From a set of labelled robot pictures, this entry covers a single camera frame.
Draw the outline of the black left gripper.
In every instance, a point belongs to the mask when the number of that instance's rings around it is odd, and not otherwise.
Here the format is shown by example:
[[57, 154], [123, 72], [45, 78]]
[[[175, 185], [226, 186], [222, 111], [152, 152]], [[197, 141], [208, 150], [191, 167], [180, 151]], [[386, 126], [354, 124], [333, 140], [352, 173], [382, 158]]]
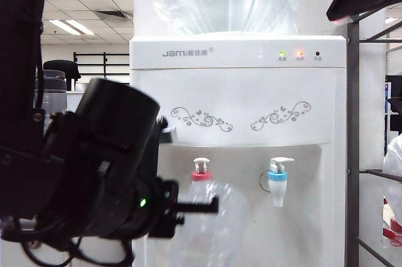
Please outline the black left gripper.
[[219, 198], [213, 197], [210, 203], [178, 202], [178, 182], [175, 180], [159, 180], [160, 188], [152, 203], [151, 225], [148, 233], [152, 238], [173, 238], [176, 227], [185, 223], [185, 217], [179, 212], [217, 214]]

